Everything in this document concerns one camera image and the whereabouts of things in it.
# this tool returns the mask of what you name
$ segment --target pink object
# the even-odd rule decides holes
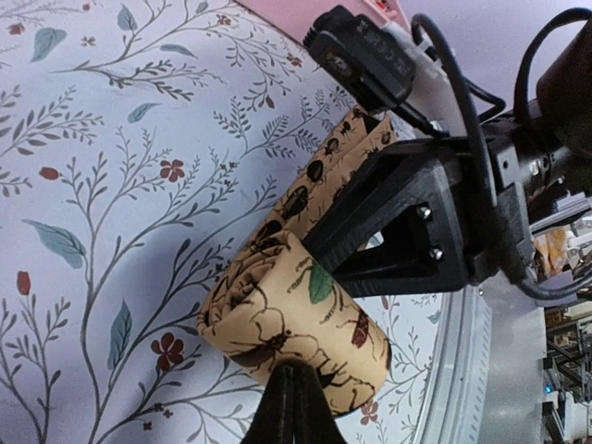
[[[347,7],[353,15],[365,14],[382,28],[394,21],[406,30],[409,22],[398,0],[237,0],[262,19],[302,43],[315,20],[337,5]]]

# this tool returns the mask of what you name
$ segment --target tablecloth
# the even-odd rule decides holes
[[[263,388],[196,313],[352,99],[227,0],[2,0],[0,35],[0,442],[239,442]],[[349,442],[413,442],[440,303],[361,302],[393,361]]]

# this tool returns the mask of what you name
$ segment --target silver bolt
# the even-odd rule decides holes
[[[528,167],[530,168],[530,174],[532,174],[533,176],[538,176],[538,174],[540,173],[540,166],[538,165],[537,160],[531,162]]]
[[[429,251],[429,255],[435,261],[441,261],[442,257],[444,257],[444,252],[441,251],[439,248],[434,247]]]
[[[432,216],[432,210],[428,206],[420,206],[417,208],[417,214],[424,220],[429,219]]]

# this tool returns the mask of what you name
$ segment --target insect print fabric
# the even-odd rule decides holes
[[[198,332],[261,384],[285,359],[316,369],[331,412],[350,413],[387,378],[385,333],[304,249],[364,160],[396,141],[388,118],[369,130],[354,108],[320,146],[198,314]]]

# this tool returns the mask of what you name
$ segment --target beige cloth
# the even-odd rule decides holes
[[[369,134],[353,109],[230,264],[198,315],[198,332],[261,384],[294,357],[312,365],[335,415],[372,399],[391,349],[385,333],[301,240],[372,153],[395,142],[385,118]]]

